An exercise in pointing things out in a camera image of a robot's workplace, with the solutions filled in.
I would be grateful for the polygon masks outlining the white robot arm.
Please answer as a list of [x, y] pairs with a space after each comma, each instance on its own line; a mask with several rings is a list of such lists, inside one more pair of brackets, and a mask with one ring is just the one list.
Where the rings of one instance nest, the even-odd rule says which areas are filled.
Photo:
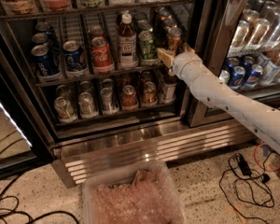
[[187, 84], [197, 100], [224, 110], [280, 154], [280, 110], [233, 91], [203, 64], [189, 46], [177, 55], [162, 48], [157, 48], [157, 54]]

